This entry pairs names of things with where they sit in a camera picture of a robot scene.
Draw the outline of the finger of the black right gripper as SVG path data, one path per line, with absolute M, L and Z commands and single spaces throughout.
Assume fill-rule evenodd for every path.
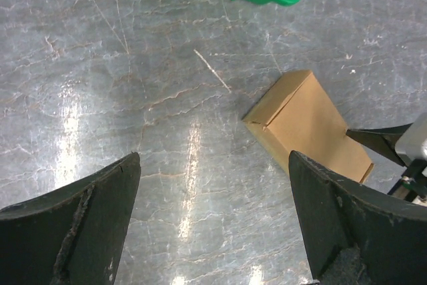
M 395 147 L 411 125 L 412 123 L 378 129 L 348 129 L 346 135 L 392 162 L 408 167 L 410 160 L 406 156 L 399 156 Z

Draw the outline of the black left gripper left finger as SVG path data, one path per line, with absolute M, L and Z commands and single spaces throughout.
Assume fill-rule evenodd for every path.
M 141 176 L 132 152 L 1 209 L 2 284 L 113 284 Z

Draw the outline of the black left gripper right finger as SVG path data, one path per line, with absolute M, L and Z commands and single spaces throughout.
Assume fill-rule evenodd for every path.
M 289 175 L 312 277 L 331 284 L 426 283 L 426 208 L 292 151 Z

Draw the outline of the brown cardboard express box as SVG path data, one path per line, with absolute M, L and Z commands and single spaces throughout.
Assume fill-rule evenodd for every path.
M 310 70 L 284 73 L 243 121 L 285 172 L 293 150 L 359 183 L 374 167 Z

